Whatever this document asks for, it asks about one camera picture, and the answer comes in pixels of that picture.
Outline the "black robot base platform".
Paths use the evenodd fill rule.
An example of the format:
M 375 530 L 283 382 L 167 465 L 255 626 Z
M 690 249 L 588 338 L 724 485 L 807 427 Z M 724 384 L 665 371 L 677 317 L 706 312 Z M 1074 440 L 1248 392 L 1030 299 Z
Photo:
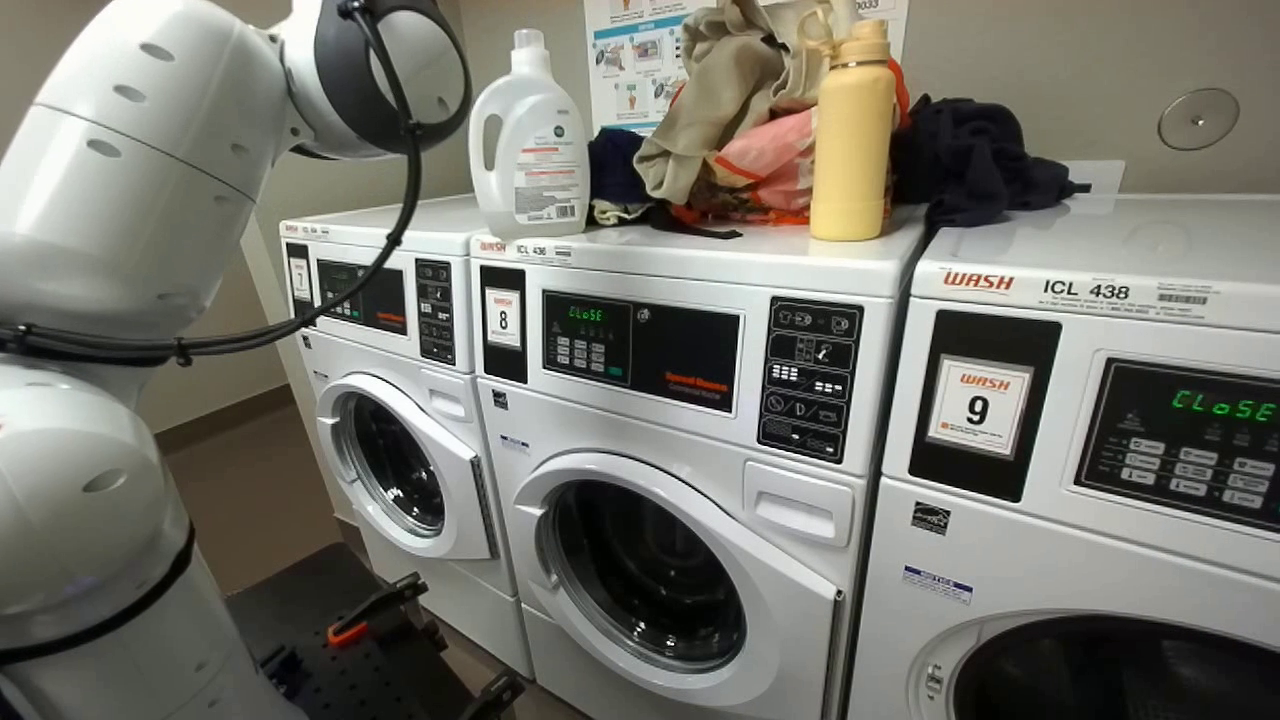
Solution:
M 505 720 L 522 695 L 514 672 L 467 689 L 444 660 L 444 634 L 419 600 L 373 621 L 345 654 L 325 647 L 325 630 L 379 593 L 364 562 L 329 544 L 228 600 L 265 675 L 307 720 Z

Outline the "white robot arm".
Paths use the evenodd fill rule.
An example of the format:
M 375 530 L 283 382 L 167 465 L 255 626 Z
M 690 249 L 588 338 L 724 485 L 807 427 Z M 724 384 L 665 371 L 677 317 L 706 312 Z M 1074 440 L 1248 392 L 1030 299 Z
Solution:
M 419 160 L 467 116 L 434 0 L 103 0 L 0 166 L 0 672 L 15 720 L 304 720 L 234 634 L 136 398 L 266 167 Z

